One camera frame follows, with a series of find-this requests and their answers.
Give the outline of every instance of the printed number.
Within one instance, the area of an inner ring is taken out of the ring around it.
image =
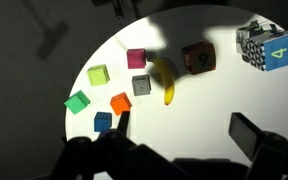
[[[208,55],[206,53],[201,53],[198,56],[198,60],[202,62],[202,67],[204,67],[206,65],[207,60],[208,60]]]
[[[287,51],[287,48],[280,49],[280,50],[278,50],[278,51],[274,51],[274,52],[272,52],[271,55],[272,55],[273,57],[276,57],[276,58],[281,59],[281,58],[283,57],[284,51]]]

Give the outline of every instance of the gray cube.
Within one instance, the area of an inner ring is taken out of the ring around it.
[[[150,76],[148,74],[133,76],[132,85],[134,96],[151,94]]]

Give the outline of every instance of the white table surface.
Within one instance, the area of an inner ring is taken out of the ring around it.
[[[128,135],[135,143],[148,145],[168,160],[229,158],[249,165],[228,135],[232,112],[241,112],[261,129],[288,139],[288,66],[262,72],[236,53],[236,29],[253,20],[269,21],[230,7],[189,6],[148,16],[122,29],[92,55],[78,75],[71,95],[82,90],[91,104],[77,115],[66,111],[67,138],[95,140],[97,111],[111,112],[115,128],[120,116],[114,114],[110,99],[126,92],[133,105]],[[190,75],[184,69],[181,48],[203,40],[215,46],[216,70]],[[132,76],[150,73],[153,65],[148,62],[145,69],[128,70],[126,51],[132,48],[145,48],[176,65],[181,77],[169,106],[163,102],[164,89],[153,80],[150,95],[133,95]],[[91,87],[86,72],[98,64],[107,65],[111,80]]]

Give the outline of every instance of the orange cube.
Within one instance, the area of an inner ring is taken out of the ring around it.
[[[130,111],[132,106],[125,92],[113,96],[110,104],[116,115],[122,114],[123,111]]]

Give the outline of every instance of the number 4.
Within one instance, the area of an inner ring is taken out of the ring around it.
[[[287,51],[287,48],[280,49],[280,50],[278,50],[278,51],[274,51],[274,52],[272,52],[271,55],[272,55],[273,57],[276,57],[276,58],[281,59],[281,58],[283,57],[284,51]]]

